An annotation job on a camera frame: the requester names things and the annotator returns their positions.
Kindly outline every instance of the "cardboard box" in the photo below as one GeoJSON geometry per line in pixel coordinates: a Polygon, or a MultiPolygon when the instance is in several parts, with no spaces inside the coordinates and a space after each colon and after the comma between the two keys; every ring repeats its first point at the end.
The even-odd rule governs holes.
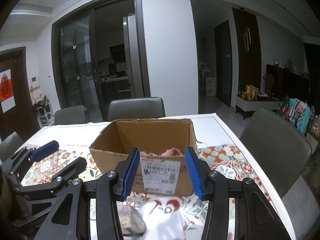
{"type": "Polygon", "coordinates": [[[215,77],[205,78],[205,96],[206,97],[216,96],[216,78],[215,77]]]}
{"type": "Polygon", "coordinates": [[[120,161],[127,158],[133,147],[137,147],[141,152],[155,153],[158,156],[140,158],[141,162],[132,191],[183,196],[191,195],[193,192],[184,156],[161,157],[161,154],[171,148],[177,148],[184,154],[185,149],[189,146],[196,151],[196,136],[190,119],[123,119],[115,120],[104,128],[91,144],[90,152],[103,174],[114,170],[120,161]],[[168,164],[166,166],[168,173],[171,164],[174,164],[175,168],[180,166],[176,170],[174,168],[177,174],[177,178],[174,178],[176,183],[174,189],[172,189],[172,183],[166,179],[160,180],[160,189],[144,186],[144,180],[149,185],[149,181],[146,180],[148,169],[146,171],[145,167],[150,163],[168,164]]]}

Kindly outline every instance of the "chair backrest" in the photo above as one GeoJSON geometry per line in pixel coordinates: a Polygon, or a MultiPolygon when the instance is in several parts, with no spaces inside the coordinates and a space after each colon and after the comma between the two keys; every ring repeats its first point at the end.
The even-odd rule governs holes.
{"type": "Polygon", "coordinates": [[[84,106],[72,106],[58,110],[54,114],[54,124],[83,124],[87,123],[84,106]]]}
{"type": "Polygon", "coordinates": [[[20,136],[13,132],[0,144],[0,160],[4,162],[10,158],[23,144],[20,136]]]}
{"type": "Polygon", "coordinates": [[[162,98],[130,98],[114,100],[109,105],[108,121],[130,118],[165,117],[162,98]]]}
{"type": "Polygon", "coordinates": [[[311,156],[311,146],[297,128],[278,114],[259,109],[240,136],[282,198],[311,156]]]}

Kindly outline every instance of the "metal bolt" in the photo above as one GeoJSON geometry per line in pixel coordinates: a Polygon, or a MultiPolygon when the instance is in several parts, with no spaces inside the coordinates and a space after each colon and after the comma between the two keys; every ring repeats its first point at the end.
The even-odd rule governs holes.
{"type": "Polygon", "coordinates": [[[253,183],[253,179],[251,179],[251,178],[244,178],[244,182],[245,182],[246,184],[252,184],[252,183],[253,183]]]}
{"type": "Polygon", "coordinates": [[[108,176],[109,178],[114,177],[116,174],[117,174],[117,173],[116,173],[115,171],[108,171],[108,172],[107,172],[107,176],[108,176]]]}
{"type": "Polygon", "coordinates": [[[74,180],[72,181],[72,184],[73,184],[73,185],[78,185],[78,184],[80,184],[80,182],[81,182],[81,179],[76,178],[76,179],[74,179],[74,180]]]}
{"type": "Polygon", "coordinates": [[[217,171],[210,171],[210,172],[209,172],[209,175],[210,175],[211,177],[217,177],[217,176],[219,175],[219,172],[217,172],[217,171]]]}

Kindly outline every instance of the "floral tablecloth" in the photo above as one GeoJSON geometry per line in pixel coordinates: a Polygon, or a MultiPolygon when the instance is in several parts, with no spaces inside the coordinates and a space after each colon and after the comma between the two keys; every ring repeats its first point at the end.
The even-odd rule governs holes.
{"type": "MultiPolygon", "coordinates": [[[[37,147],[34,145],[25,146],[27,148],[37,147]]],[[[22,185],[48,183],[55,173],[78,157],[83,157],[87,160],[87,168],[79,175],[83,181],[98,179],[102,175],[88,149],[83,151],[59,150],[39,163],[34,163],[22,180],[22,185]]],[[[200,149],[199,158],[207,161],[212,170],[219,171],[227,178],[237,180],[242,180],[246,177],[252,178],[271,202],[260,179],[235,145],[223,144],[202,148],[200,149]]],[[[184,230],[204,227],[208,202],[201,202],[194,194],[190,196],[159,196],[132,192],[125,202],[118,202],[118,204],[131,205],[136,209],[140,209],[150,201],[155,201],[157,206],[165,210],[166,213],[179,212],[184,230]]],[[[95,222],[95,214],[95,200],[92,200],[90,208],[91,222],[95,222]]],[[[228,240],[234,238],[234,224],[235,200],[230,199],[228,240]]]]}

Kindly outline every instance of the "shipping label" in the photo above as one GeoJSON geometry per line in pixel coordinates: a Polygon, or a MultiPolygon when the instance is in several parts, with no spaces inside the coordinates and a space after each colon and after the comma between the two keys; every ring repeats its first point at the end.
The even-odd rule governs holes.
{"type": "Polygon", "coordinates": [[[174,195],[180,162],[140,158],[144,189],[150,193],[174,195]]]}

